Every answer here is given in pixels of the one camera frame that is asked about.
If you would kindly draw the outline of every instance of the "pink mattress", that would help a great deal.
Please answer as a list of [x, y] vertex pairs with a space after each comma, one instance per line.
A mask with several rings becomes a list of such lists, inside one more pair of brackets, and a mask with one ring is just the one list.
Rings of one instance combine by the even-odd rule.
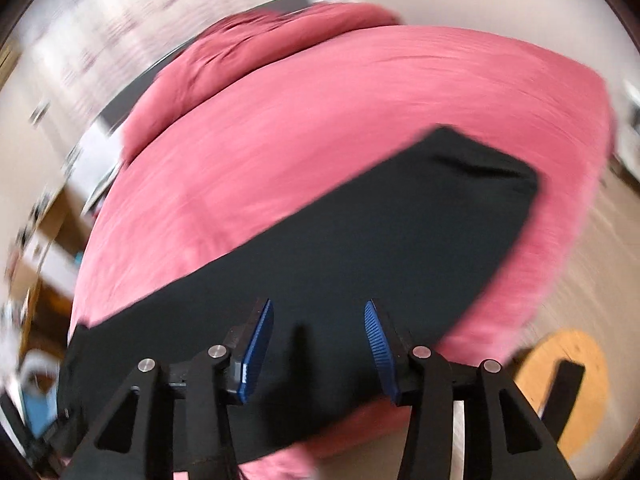
[[[596, 191], [610, 145], [606, 86], [589, 68], [528, 43], [395, 22], [364, 4], [288, 18], [244, 14], [164, 69], [124, 128], [130, 165], [89, 240], [72, 330], [232, 251], [444, 123], [541, 175], [513, 252], [439, 347], [468, 364], [506, 360]], [[374, 402], [244, 470], [304, 478], [312, 458], [406, 420], [404, 410]]]

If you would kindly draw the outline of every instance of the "pink bedsheet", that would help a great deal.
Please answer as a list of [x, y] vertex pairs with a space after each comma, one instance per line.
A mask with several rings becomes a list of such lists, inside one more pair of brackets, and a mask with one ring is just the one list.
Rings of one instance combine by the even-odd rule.
[[[580, 232], [606, 161], [609, 99], [595, 72], [500, 36], [391, 26], [341, 34], [222, 90], [211, 78], [211, 96], [118, 176], [82, 262], [72, 329], [219, 258], [445, 123], [542, 177], [510, 257], [439, 347], [469, 364], [508, 358]], [[134, 113], [173, 106], [148, 100]], [[244, 470], [251, 478], [304, 478], [312, 458], [406, 420], [404, 410], [374, 402]]]

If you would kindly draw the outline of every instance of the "patterned wallpaper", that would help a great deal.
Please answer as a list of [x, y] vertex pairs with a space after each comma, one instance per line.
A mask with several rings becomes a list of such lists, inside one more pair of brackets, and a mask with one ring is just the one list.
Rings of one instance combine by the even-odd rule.
[[218, 19], [257, 0], [35, 0], [23, 56], [83, 128], [124, 86]]

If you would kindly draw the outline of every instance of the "folded black clothing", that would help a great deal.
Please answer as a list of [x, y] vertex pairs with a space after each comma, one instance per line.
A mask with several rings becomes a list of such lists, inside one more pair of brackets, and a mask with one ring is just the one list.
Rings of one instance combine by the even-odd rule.
[[[236, 454], [247, 462], [308, 438], [381, 394], [367, 300], [380, 298], [416, 343], [436, 344], [491, 280], [537, 190], [523, 162], [439, 127], [231, 253], [76, 329], [58, 407], [79, 407], [91, 424], [141, 359], [189, 360], [270, 298], [257, 390], [229, 408]], [[178, 401], [175, 470], [186, 468], [185, 435]]]

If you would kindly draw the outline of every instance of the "metal screw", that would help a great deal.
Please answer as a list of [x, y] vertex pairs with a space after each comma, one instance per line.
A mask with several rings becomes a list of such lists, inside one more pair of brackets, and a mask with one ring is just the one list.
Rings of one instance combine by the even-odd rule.
[[494, 361], [493, 359], [489, 359], [484, 362], [484, 369], [490, 374], [497, 374], [502, 367], [498, 361]]
[[209, 348], [207, 354], [209, 354], [209, 357], [213, 357], [214, 359], [216, 359], [226, 354], [226, 348], [224, 345], [213, 345], [211, 348]]
[[156, 367], [156, 362], [153, 359], [149, 359], [149, 358], [142, 359], [142, 361], [138, 363], [138, 370], [140, 370], [141, 372], [150, 372], [155, 367]]
[[431, 350], [426, 346], [417, 346], [414, 348], [414, 355], [418, 359], [426, 359], [427, 357], [431, 357]]

